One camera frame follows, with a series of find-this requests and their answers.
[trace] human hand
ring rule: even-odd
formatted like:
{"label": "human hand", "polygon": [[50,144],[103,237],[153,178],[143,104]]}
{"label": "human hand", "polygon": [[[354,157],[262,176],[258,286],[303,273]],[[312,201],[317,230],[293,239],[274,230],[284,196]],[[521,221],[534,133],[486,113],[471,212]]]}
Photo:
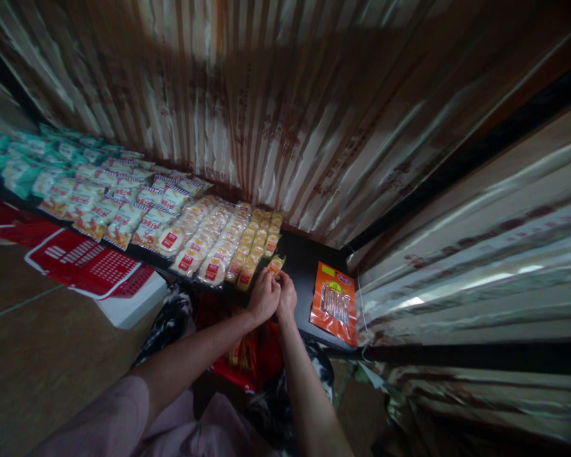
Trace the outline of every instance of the human hand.
{"label": "human hand", "polygon": [[273,315],[279,304],[280,296],[281,286],[275,280],[273,272],[269,271],[268,268],[263,268],[247,306],[247,311],[254,316],[257,326]]}
{"label": "human hand", "polygon": [[279,298],[279,306],[277,307],[277,317],[282,322],[286,319],[294,319],[294,309],[298,301],[294,283],[283,271],[277,274],[277,283],[281,284],[281,297]]}

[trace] human arm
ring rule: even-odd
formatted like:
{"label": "human arm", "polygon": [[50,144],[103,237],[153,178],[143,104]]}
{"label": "human arm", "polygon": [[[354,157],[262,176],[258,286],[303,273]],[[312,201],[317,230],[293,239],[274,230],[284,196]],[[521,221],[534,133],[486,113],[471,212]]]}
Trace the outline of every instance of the human arm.
{"label": "human arm", "polygon": [[148,386],[146,430],[209,365],[273,315],[279,296],[280,285],[264,268],[244,312],[173,343],[128,373]]}
{"label": "human arm", "polygon": [[277,318],[284,353],[287,391],[292,405],[296,437],[302,455],[351,456],[336,412],[305,349],[294,318],[296,290],[290,277],[281,272],[281,297]]}

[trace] black table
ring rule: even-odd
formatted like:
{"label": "black table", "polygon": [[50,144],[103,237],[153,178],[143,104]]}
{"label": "black table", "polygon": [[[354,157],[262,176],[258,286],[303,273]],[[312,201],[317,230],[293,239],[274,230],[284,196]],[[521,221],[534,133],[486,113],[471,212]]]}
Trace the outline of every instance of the black table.
{"label": "black table", "polygon": [[[30,197],[27,200],[22,200],[17,195],[4,188],[1,184],[0,199],[36,216],[44,218],[59,227],[69,229],[72,225],[72,222],[56,219],[38,209],[37,207],[40,205],[42,199],[38,197]],[[176,274],[173,270],[169,269],[172,263],[170,260],[165,259],[157,253],[142,248],[141,246],[129,245],[126,251],[121,251],[119,248],[107,241],[102,240],[100,244],[107,248],[114,249],[117,252],[124,253],[139,262],[147,264],[158,272],[176,276],[179,280],[189,283],[192,287],[216,292],[215,289],[212,289],[201,282]],[[295,315],[296,325],[298,326],[301,335],[337,350],[353,352],[355,348],[349,346],[342,340],[339,340],[327,331],[316,327],[309,321],[318,262],[324,262],[336,270],[347,273],[346,256],[337,249],[330,248],[329,246],[285,230],[282,230],[282,237],[277,244],[277,250],[275,253],[280,256],[287,257],[283,271],[292,278],[294,287],[296,287],[296,293],[298,294],[298,304],[296,306]],[[227,295],[229,300],[245,307],[249,301],[249,294],[254,286],[258,272],[266,265],[268,265],[268,260],[263,258],[256,269],[256,275],[254,275],[248,292],[240,292],[234,288],[233,284],[225,282],[222,293]]]}

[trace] patterned cloth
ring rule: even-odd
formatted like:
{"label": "patterned cloth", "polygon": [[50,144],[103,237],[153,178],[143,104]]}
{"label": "patterned cloth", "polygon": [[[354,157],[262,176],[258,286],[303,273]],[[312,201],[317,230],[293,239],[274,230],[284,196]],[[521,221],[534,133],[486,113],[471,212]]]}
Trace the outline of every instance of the patterned cloth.
{"label": "patterned cloth", "polygon": [[[198,297],[188,286],[179,282],[172,284],[133,366],[141,364],[181,337],[194,333],[198,304]],[[334,371],[330,360],[318,343],[306,339],[303,341],[326,395],[332,401]],[[261,392],[251,396],[241,413],[281,455],[298,453],[285,371],[266,383]]]}

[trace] person's right hand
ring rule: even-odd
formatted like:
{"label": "person's right hand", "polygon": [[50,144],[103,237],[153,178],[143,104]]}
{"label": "person's right hand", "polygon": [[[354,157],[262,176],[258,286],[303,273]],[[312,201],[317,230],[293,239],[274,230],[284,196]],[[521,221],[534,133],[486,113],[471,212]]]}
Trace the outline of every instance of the person's right hand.
{"label": "person's right hand", "polygon": [[283,271],[277,274],[277,282],[281,284],[281,296],[279,297],[279,305],[277,306],[277,318],[282,321],[284,319],[294,319],[294,308],[298,296],[292,279]]}

